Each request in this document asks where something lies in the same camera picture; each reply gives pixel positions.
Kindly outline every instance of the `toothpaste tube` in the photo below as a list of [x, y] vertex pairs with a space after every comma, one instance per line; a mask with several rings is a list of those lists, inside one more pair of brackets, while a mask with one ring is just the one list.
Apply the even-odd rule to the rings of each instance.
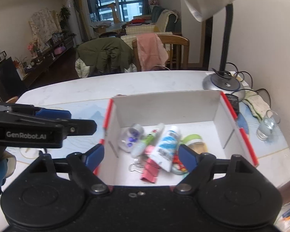
[[140, 140], [138, 144], [131, 151], [132, 158], [137, 158], [142, 155], [146, 149], [146, 147], [154, 141], [154, 139], [160, 135], [160, 133], [164, 129], [164, 124], [160, 123], [152, 130], [144, 139]]
[[149, 158], [156, 162], [165, 171], [170, 172], [179, 140], [179, 128], [173, 125], [162, 140], [156, 145], [155, 149], [149, 155]]

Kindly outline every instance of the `wooden floor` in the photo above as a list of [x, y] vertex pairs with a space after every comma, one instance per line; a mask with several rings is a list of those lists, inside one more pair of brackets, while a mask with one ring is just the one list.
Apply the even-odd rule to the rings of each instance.
[[75, 70], [75, 53], [73, 48], [68, 50], [50, 66], [48, 72], [40, 75], [29, 89], [32, 90], [50, 84], [78, 79], [79, 77]]

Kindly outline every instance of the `green cloth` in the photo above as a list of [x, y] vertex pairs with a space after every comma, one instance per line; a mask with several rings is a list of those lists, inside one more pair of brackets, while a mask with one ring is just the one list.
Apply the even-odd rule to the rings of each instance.
[[252, 115], [256, 117], [260, 123], [266, 112], [271, 110], [270, 106], [254, 91], [247, 90], [242, 102], [249, 107]]
[[77, 53], [85, 65], [90, 66], [89, 76], [96, 70], [111, 73], [118, 68], [124, 73], [133, 63], [133, 50], [117, 37], [85, 42], [78, 47]]

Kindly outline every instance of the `screw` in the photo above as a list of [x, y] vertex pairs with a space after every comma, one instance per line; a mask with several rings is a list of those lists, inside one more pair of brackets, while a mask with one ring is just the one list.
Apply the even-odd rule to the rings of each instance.
[[181, 183], [181, 184], [178, 184], [176, 186], [177, 190], [179, 190], [180, 192], [188, 192], [192, 189], [192, 187], [189, 185], [189, 184], [186, 184], [186, 183]]
[[145, 192], [142, 192], [142, 191], [139, 191], [138, 192], [138, 195], [140, 195], [140, 196], [143, 196], [143, 195], [145, 195], [146, 193]]
[[96, 193], [101, 193], [106, 190], [107, 186], [104, 184], [95, 184], [91, 186], [91, 189]]

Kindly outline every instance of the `olive green jacket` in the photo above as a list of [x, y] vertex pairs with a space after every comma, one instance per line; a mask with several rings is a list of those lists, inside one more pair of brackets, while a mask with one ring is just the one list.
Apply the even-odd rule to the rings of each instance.
[[78, 56], [90, 66], [89, 76], [94, 72], [124, 72], [133, 63], [133, 50], [120, 38], [105, 37], [90, 40], [77, 49]]

